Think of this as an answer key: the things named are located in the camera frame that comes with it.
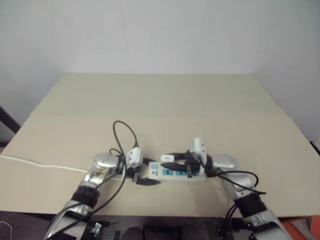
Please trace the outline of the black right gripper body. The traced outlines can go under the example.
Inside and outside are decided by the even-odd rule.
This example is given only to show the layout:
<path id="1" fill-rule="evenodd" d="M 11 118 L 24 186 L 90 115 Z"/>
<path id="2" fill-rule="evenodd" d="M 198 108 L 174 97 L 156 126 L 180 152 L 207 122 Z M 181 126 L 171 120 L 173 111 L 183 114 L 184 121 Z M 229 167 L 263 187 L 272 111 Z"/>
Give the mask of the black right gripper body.
<path id="1" fill-rule="evenodd" d="M 201 166 L 198 155 L 190 150 L 187 150 L 185 153 L 184 164 L 186 165 L 186 173 L 188 178 L 191 178 L 194 173 L 199 172 Z"/>

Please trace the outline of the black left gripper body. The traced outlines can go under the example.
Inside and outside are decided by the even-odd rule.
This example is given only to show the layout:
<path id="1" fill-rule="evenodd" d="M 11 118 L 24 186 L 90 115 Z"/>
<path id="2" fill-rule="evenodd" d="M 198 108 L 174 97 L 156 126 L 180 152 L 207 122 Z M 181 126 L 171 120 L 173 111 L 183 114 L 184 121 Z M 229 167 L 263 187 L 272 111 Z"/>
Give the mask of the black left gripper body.
<path id="1" fill-rule="evenodd" d="M 129 167 L 126 171 L 126 177 L 136 184 L 145 184 L 146 178 L 143 177 L 142 175 L 143 170 L 144 170 L 143 164 L 137 167 Z"/>

